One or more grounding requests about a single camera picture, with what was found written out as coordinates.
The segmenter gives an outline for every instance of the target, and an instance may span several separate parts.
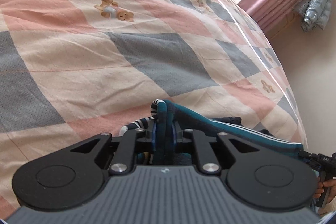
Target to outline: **bed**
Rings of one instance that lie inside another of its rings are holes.
[[[0,218],[24,163],[169,99],[302,142],[286,75],[232,0],[0,0]]]

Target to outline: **bedsheet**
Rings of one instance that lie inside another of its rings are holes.
[[[279,60],[232,0],[0,0],[0,218],[21,165],[116,136],[157,98],[307,144]]]

